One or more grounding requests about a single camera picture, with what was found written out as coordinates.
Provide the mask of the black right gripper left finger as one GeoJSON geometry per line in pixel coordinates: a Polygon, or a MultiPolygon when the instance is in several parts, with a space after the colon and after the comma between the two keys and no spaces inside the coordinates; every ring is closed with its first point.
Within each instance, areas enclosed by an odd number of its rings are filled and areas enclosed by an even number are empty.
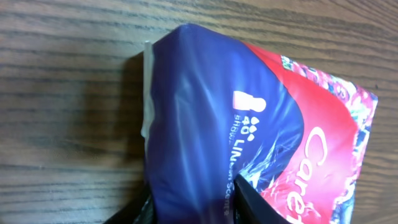
{"type": "Polygon", "coordinates": [[[152,193],[148,184],[104,224],[152,224],[152,193]]]}

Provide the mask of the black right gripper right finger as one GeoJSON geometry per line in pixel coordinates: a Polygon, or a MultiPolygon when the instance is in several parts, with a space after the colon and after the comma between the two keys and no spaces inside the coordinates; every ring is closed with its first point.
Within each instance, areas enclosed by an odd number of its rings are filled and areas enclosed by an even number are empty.
{"type": "Polygon", "coordinates": [[[289,224],[240,174],[234,179],[234,224],[289,224]]]}

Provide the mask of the purple red pad pack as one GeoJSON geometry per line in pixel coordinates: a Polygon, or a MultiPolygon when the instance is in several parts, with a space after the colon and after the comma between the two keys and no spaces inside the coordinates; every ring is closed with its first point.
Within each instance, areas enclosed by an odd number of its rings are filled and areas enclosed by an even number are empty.
{"type": "Polygon", "coordinates": [[[159,223],[234,223],[243,176],[289,223],[349,223],[378,98],[196,24],[144,48],[144,172],[159,223]]]}

